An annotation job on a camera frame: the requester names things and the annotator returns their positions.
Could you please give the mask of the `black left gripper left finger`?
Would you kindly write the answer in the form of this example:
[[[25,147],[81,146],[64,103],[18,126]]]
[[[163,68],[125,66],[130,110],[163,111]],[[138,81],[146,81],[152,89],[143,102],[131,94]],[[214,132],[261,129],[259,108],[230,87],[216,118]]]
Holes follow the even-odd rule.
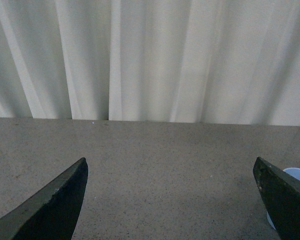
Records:
[[[0,240],[70,240],[88,180],[83,157],[0,218]]]

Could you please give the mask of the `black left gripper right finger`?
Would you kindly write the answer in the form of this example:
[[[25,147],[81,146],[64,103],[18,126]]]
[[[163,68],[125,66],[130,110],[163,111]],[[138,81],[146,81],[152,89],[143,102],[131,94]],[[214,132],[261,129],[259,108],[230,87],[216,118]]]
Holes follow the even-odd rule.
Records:
[[[258,157],[253,175],[269,217],[282,240],[300,240],[300,180]]]

